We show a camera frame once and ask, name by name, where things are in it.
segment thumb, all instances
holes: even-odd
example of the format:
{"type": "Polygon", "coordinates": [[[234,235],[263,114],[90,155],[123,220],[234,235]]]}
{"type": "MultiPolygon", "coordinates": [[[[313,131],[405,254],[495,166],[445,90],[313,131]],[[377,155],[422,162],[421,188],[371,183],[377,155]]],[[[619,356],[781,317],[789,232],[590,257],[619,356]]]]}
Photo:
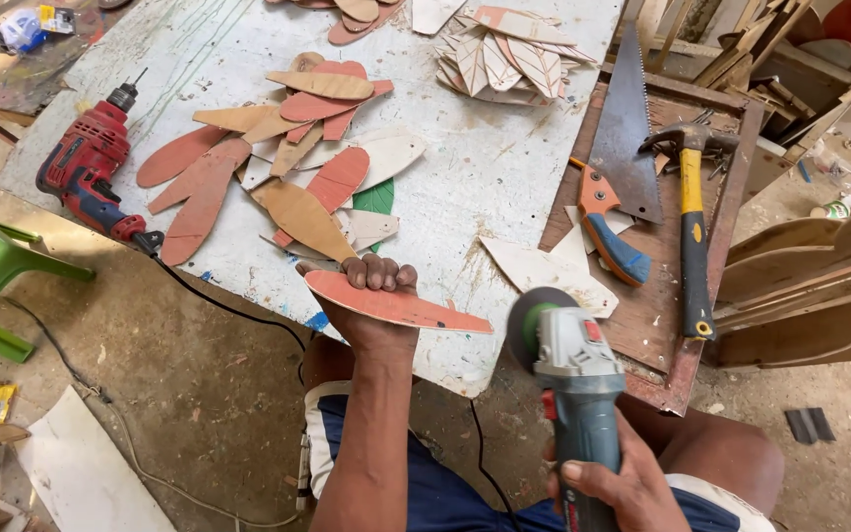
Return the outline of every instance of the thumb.
{"type": "Polygon", "coordinates": [[[608,467],[596,462],[567,460],[561,466],[561,476],[568,486],[587,497],[596,497],[610,506],[617,506],[629,490],[626,481],[608,467]]]}
{"type": "Polygon", "coordinates": [[[314,264],[313,262],[308,262],[306,260],[301,260],[300,262],[295,264],[294,269],[297,270],[298,273],[301,273],[301,277],[307,275],[308,272],[313,272],[314,270],[323,270],[323,268],[321,268],[317,264],[314,264]]]}

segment person's hand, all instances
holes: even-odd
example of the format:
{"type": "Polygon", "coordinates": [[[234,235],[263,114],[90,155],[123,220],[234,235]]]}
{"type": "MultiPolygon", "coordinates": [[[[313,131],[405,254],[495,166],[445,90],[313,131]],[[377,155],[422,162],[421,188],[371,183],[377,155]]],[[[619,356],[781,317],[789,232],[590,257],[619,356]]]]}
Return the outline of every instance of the person's hand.
{"type": "MultiPolygon", "coordinates": [[[[675,501],[652,450],[635,433],[619,408],[616,420],[622,455],[620,474],[602,464],[567,460],[561,467],[563,481],[612,506],[621,532],[690,532],[685,514],[675,501]]],[[[553,440],[544,451],[544,459],[557,459],[553,440]]],[[[556,501],[554,511],[562,514],[556,471],[550,471],[547,491],[556,501]]]]}
{"type": "MultiPolygon", "coordinates": [[[[305,261],[298,262],[296,268],[301,275],[321,269],[317,264],[305,261]]],[[[368,253],[363,256],[363,260],[344,260],[340,268],[347,274],[347,280],[354,288],[404,292],[416,296],[419,274],[408,264],[400,268],[395,260],[381,259],[373,253],[368,253]]],[[[324,297],[315,297],[330,324],[343,335],[343,339],[354,349],[358,358],[382,356],[412,363],[412,355],[415,354],[416,344],[419,342],[419,329],[374,320],[340,307],[324,297]]]]}

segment green leaf cutout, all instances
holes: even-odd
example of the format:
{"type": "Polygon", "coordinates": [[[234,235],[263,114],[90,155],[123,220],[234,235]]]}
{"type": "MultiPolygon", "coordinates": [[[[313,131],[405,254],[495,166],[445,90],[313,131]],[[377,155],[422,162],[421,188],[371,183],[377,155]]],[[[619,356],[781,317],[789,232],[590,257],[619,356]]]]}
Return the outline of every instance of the green leaf cutout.
{"type": "MultiPolygon", "coordinates": [[[[393,178],[354,194],[354,209],[389,214],[393,210],[393,178]]],[[[376,253],[381,243],[377,242],[370,249],[376,253]]]]}

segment hand saw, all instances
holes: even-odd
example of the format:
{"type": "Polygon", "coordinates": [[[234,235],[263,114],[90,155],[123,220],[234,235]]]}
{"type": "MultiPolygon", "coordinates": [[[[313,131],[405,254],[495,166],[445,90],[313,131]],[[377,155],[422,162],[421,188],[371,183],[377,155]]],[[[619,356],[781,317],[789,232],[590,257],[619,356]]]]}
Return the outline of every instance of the hand saw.
{"type": "Polygon", "coordinates": [[[619,207],[637,218],[662,223],[655,160],[651,152],[638,151],[648,135],[642,55],[635,25],[629,22],[622,33],[593,149],[581,173],[577,208],[586,232],[610,270],[633,286],[642,286],[648,280],[652,260],[613,234],[604,215],[619,207]]]}

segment angle grinder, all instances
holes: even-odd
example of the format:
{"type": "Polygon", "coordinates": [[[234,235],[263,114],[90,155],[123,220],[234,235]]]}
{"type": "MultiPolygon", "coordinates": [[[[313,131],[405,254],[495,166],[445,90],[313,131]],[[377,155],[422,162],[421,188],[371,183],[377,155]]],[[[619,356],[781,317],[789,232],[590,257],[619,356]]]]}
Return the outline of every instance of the angle grinder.
{"type": "MultiPolygon", "coordinates": [[[[626,375],[589,311],[563,291],[535,288],[511,308],[505,342],[544,389],[541,401],[553,421],[557,466],[567,460],[598,462],[619,473],[614,405],[626,389],[626,375]]],[[[560,488],[567,532],[619,532],[608,504],[562,480],[560,488]]]]}

